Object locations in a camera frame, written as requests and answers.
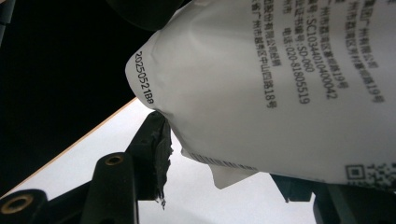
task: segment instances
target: white plastic bag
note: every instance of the white plastic bag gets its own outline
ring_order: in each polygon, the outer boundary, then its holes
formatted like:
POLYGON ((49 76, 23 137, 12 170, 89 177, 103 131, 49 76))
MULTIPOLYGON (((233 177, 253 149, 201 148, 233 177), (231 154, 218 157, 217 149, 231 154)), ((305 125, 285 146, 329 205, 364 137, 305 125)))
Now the white plastic bag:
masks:
POLYGON ((219 188, 259 171, 395 188, 395 9, 192 1, 126 74, 169 119, 183 153, 211 164, 219 188))

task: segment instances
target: dark background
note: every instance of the dark background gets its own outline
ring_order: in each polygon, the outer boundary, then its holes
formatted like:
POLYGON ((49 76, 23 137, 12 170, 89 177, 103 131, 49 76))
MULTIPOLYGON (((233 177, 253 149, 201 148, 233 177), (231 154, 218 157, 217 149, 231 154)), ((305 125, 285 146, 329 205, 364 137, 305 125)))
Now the dark background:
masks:
POLYGON ((151 35, 105 0, 17 1, 0 48, 0 196, 134 98, 125 64, 151 35))

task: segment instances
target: qr code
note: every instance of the qr code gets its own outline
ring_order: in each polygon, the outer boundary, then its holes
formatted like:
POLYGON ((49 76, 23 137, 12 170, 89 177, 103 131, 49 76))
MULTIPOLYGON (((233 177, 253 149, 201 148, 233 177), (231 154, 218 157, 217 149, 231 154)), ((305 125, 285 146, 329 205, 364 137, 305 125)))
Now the qr code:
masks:
POLYGON ((396 189, 396 162, 346 166, 349 185, 385 190, 396 189))

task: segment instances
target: screw hole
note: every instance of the screw hole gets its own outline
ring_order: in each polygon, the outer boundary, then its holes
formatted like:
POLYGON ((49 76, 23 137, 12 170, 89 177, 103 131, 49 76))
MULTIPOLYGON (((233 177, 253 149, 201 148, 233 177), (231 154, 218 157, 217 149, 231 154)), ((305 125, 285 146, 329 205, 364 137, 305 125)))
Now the screw hole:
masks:
POLYGON ((106 160, 106 165, 117 165, 123 162, 122 156, 112 156, 106 160))
POLYGON ((7 215, 20 212, 29 206, 29 204, 33 201, 33 198, 34 197, 31 194, 22 194, 12 198, 1 207, 1 213, 7 215))

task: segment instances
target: black metal bracket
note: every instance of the black metal bracket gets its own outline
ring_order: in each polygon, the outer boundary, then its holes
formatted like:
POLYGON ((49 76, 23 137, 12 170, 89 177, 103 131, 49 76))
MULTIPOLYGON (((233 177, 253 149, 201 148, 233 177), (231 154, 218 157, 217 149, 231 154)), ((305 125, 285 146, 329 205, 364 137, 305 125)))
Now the black metal bracket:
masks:
POLYGON ((92 181, 48 202, 28 189, 0 200, 0 223, 139 223, 138 200, 163 201, 169 168, 170 127, 163 115, 148 115, 126 152, 96 163, 92 181))

